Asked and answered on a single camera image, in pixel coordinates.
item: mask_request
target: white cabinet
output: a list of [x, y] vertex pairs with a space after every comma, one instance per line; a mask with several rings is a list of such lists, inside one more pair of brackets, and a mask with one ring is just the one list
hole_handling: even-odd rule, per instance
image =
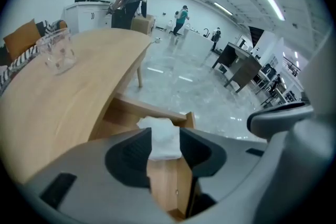
[[76, 2], [65, 7], [65, 21], [71, 33], [111, 27], [111, 15], [106, 15], [108, 3]]

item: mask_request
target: brown cushion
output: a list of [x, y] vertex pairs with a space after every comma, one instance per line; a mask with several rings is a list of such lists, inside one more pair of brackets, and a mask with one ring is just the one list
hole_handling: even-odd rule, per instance
[[4, 37], [12, 61], [33, 46], [40, 37], [34, 19]]

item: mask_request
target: cardboard box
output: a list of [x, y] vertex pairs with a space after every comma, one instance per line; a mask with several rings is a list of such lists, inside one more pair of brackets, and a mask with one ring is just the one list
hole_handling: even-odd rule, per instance
[[144, 18], [142, 15], [135, 16], [132, 20], [131, 30], [149, 35], [154, 27], [154, 16], [147, 14]]

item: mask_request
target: clear drinking glass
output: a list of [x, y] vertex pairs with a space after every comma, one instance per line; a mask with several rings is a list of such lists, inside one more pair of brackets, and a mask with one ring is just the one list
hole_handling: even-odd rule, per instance
[[54, 74], [61, 74], [76, 63], [71, 49], [71, 34], [68, 28], [60, 29], [41, 37], [36, 42], [46, 65]]

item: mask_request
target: glossy floor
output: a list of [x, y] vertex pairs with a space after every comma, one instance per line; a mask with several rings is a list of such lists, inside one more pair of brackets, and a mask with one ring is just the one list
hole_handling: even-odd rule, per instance
[[235, 93], [238, 85], [227, 81], [219, 65], [211, 66], [217, 55], [209, 52], [203, 57], [183, 51], [182, 37], [176, 38], [158, 29], [152, 33], [162, 40], [153, 43], [142, 63], [143, 88], [133, 77], [125, 94], [137, 100], [174, 112], [193, 111], [196, 128], [218, 135], [250, 141], [264, 141], [246, 128], [248, 116], [260, 109], [260, 100], [252, 92], [253, 86]]

